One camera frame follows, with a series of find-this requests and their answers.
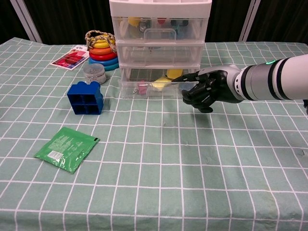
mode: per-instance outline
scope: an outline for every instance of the green packet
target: green packet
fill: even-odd
[[[73,174],[98,141],[97,137],[63,127],[34,157]]]

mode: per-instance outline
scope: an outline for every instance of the green indicator light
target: green indicator light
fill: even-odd
[[[267,62],[267,63],[265,63],[265,64],[272,64],[272,63],[274,63],[274,62],[276,62],[276,60],[273,60],[273,61]]]

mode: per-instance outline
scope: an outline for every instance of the black curtain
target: black curtain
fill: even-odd
[[[108,0],[24,0],[45,44],[84,44],[89,30],[113,33]],[[250,1],[213,0],[206,41],[238,41]]]
[[[13,37],[29,40],[10,0],[1,0],[0,15],[0,44]]]
[[[248,41],[308,43],[308,0],[261,0]]]
[[[249,4],[249,0],[213,0],[205,41],[238,41]]]
[[[24,0],[45,44],[85,44],[89,30],[113,33],[108,0]]]

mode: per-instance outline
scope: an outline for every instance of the blue building block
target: blue building block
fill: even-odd
[[[103,95],[98,82],[78,82],[67,92],[68,99],[76,115],[99,115],[103,109]]]

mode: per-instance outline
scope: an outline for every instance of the white plastic drawer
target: white plastic drawer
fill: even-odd
[[[190,90],[197,82],[165,82],[161,77],[167,70],[121,69],[120,97],[132,98],[182,98],[182,90]]]
[[[197,69],[203,46],[118,46],[121,68]]]
[[[207,18],[113,17],[118,43],[200,43],[205,40]]]

